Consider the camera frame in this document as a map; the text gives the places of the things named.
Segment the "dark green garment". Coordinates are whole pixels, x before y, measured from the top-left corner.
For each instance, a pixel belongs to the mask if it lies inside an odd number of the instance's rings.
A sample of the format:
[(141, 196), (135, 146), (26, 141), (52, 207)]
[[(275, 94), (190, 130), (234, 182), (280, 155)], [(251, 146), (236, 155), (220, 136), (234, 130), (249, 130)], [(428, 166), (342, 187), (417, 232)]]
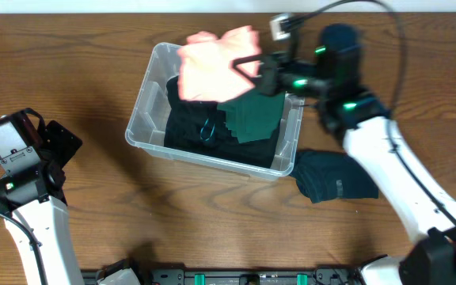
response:
[(282, 118), (284, 99), (283, 93), (266, 96), (252, 90), (230, 101), (212, 101), (199, 140), (240, 145), (270, 139)]

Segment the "pink garment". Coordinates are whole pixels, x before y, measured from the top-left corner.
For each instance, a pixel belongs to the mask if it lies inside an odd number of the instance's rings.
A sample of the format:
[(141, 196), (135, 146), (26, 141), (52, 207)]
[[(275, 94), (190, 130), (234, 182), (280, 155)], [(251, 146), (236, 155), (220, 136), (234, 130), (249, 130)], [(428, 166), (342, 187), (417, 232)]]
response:
[(250, 25), (221, 37), (201, 31), (187, 37), (180, 56), (178, 96), (183, 101), (230, 101), (255, 87), (232, 67), (233, 61), (259, 55), (259, 32)]

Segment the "large black garment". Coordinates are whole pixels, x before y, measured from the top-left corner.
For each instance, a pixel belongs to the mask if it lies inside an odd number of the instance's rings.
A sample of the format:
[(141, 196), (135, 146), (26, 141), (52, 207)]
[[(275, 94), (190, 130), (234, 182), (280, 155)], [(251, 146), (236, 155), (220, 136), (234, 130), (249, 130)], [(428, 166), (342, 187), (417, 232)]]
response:
[(224, 122), (200, 123), (169, 119), (165, 129), (164, 146), (221, 158), (232, 162), (270, 168), (275, 157), (279, 140), (279, 128), (269, 139), (239, 143), (231, 136)]

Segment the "small black garment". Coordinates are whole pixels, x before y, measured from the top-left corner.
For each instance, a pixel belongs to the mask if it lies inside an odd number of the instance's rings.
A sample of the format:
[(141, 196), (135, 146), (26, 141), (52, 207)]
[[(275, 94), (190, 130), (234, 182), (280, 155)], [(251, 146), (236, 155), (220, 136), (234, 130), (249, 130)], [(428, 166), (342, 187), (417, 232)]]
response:
[(183, 101), (179, 98), (178, 79), (166, 83), (170, 105), (165, 127), (164, 146), (175, 149), (215, 148), (230, 140), (225, 113), (215, 102)]

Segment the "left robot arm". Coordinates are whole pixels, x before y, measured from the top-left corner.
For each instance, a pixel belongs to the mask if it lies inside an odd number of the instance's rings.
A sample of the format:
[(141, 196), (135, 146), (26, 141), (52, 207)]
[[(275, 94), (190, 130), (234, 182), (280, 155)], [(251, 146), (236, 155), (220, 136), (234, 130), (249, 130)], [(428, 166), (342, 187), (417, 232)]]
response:
[(0, 119), (0, 217), (29, 284), (82, 284), (70, 236), (63, 170), (82, 141), (25, 108)]

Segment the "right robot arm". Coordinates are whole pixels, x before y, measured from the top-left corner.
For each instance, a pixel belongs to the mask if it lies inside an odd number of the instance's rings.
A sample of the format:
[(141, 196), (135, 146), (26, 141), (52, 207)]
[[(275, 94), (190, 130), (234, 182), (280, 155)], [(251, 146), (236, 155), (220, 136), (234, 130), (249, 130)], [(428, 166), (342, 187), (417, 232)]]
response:
[(361, 84), (362, 47), (350, 25), (320, 35), (313, 64), (293, 53), (254, 55), (249, 80), (271, 95), (283, 89), (316, 100), (324, 129), (370, 176), (403, 223), (413, 249), (402, 259), (373, 260), (363, 284), (456, 284), (456, 201), (435, 181), (402, 137), (390, 111)]

